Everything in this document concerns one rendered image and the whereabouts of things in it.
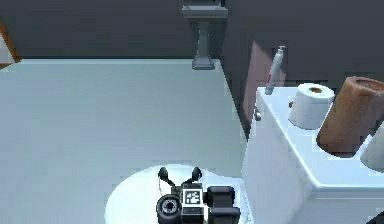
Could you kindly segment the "grey pedestal sink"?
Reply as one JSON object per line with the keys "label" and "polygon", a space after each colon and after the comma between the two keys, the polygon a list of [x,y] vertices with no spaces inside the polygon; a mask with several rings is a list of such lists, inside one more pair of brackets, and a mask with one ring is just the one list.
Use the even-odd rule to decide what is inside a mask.
{"label": "grey pedestal sink", "polygon": [[209,54],[208,27],[212,19],[226,19],[226,0],[183,0],[181,11],[186,19],[198,23],[197,51],[192,61],[194,70],[213,70],[215,63]]}

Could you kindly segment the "brown paper roll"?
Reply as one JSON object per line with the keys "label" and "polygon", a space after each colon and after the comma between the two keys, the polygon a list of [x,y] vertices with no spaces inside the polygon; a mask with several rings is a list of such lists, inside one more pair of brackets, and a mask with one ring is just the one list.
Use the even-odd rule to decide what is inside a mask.
{"label": "brown paper roll", "polygon": [[325,152],[350,158],[384,117],[384,82],[347,77],[317,135]]}

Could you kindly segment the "white toilet paper roll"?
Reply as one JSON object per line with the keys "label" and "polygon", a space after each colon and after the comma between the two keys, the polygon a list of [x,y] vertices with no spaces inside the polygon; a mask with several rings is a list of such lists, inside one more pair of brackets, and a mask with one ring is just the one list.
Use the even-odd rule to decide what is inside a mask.
{"label": "white toilet paper roll", "polygon": [[318,129],[332,104],[332,89],[315,83],[303,83],[297,87],[288,120],[305,130]]}
{"label": "white toilet paper roll", "polygon": [[370,140],[360,160],[366,167],[384,173],[384,121]]}

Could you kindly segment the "orange framed white panel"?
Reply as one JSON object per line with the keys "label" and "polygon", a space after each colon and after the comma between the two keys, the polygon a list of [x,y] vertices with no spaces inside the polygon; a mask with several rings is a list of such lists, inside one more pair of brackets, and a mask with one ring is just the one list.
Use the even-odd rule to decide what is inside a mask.
{"label": "orange framed white panel", "polygon": [[8,31],[0,20],[0,70],[20,61],[21,57],[18,55],[9,38]]}

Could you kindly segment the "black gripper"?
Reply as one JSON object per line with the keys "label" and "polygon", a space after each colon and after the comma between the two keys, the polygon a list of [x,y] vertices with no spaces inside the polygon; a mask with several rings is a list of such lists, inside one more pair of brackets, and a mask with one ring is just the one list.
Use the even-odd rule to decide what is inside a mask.
{"label": "black gripper", "polygon": [[[156,204],[156,214],[158,224],[182,224],[181,217],[181,187],[176,186],[173,181],[168,177],[168,171],[165,167],[161,167],[158,172],[160,180],[170,185],[170,192],[165,194],[160,192],[161,197]],[[199,180],[202,177],[202,171],[199,167],[195,167],[192,170],[191,177],[183,182],[185,184],[199,184]]]}

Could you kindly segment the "grey slim bottle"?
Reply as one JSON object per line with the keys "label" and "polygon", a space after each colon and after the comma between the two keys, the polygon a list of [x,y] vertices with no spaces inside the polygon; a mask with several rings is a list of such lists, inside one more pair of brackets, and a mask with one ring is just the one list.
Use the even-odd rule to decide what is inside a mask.
{"label": "grey slim bottle", "polygon": [[268,74],[268,79],[265,87],[265,94],[271,95],[273,93],[275,84],[280,77],[281,64],[283,61],[285,46],[279,46],[272,61],[272,65]]}

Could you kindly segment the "dark brown room door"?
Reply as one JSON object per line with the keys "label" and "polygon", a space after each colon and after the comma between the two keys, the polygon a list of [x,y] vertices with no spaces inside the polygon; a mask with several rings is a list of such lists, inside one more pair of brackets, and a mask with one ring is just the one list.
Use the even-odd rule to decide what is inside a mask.
{"label": "dark brown room door", "polygon": [[249,65],[246,71],[247,79],[243,97],[243,128],[246,136],[249,136],[256,102],[256,90],[267,83],[268,73],[272,65],[275,50],[269,48],[263,50],[255,41],[250,48]]}

